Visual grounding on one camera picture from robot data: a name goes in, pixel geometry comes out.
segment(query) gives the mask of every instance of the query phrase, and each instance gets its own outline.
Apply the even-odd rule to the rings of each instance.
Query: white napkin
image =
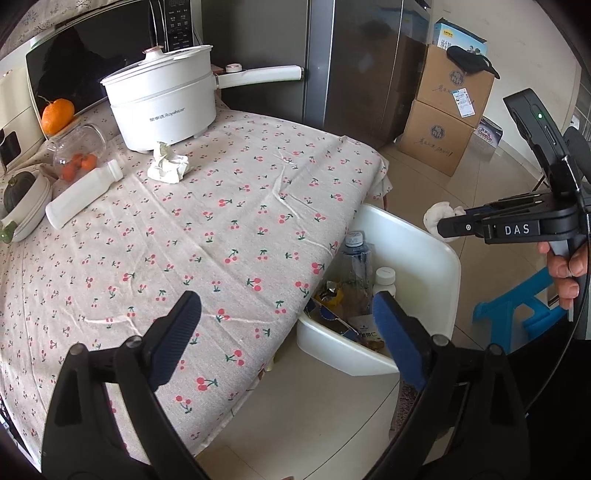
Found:
[[[427,231],[435,238],[438,238],[442,242],[449,243],[457,240],[460,237],[453,236],[450,238],[443,238],[441,235],[439,235],[439,232],[437,231],[437,224],[439,223],[439,220],[442,218],[457,217],[459,215],[465,214],[466,211],[462,207],[452,208],[449,205],[449,202],[439,202],[426,211],[425,215],[423,216],[423,224],[425,225]]]
[[[186,155],[177,155],[170,145],[158,142],[154,149],[154,161],[148,167],[148,177],[166,183],[178,183],[190,170]]]

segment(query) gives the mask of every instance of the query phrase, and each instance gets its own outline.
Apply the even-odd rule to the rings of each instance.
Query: glass jar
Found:
[[[103,163],[106,142],[100,129],[93,124],[78,125],[58,139],[54,139],[53,166],[64,181],[73,183]]]

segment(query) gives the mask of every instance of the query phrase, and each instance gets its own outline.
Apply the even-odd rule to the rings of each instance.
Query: finger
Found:
[[[548,242],[538,242],[538,252],[545,255],[550,251],[550,244]]]
[[[572,278],[555,278],[554,285],[561,299],[575,299],[579,296],[579,285]]]
[[[584,244],[570,257],[569,268],[575,277],[587,273],[587,244]]]
[[[558,301],[558,305],[560,305],[564,310],[570,310],[573,308],[573,300],[572,299],[560,299]]]
[[[564,257],[554,255],[552,250],[549,250],[546,254],[548,272],[551,277],[554,278],[566,278],[569,276],[569,264]]]

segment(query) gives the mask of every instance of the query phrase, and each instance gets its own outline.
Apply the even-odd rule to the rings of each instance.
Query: blue plastic stool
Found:
[[[491,343],[501,345],[505,352],[509,353],[511,351],[513,314],[518,306],[525,304],[534,311],[533,315],[522,323],[529,340],[540,336],[565,314],[566,311],[561,307],[550,309],[535,297],[536,294],[548,288],[551,283],[552,278],[548,273],[548,267],[545,267],[495,300],[476,305],[472,321],[477,322],[483,318],[489,318],[491,320]]]

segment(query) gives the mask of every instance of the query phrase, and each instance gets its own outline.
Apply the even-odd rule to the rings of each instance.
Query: label sticker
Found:
[[[462,116],[462,118],[466,116],[476,115],[474,107],[472,106],[472,101],[470,100],[470,96],[468,95],[468,91],[465,88],[454,90],[452,92],[452,95],[456,101],[457,109],[460,111],[460,115]]]

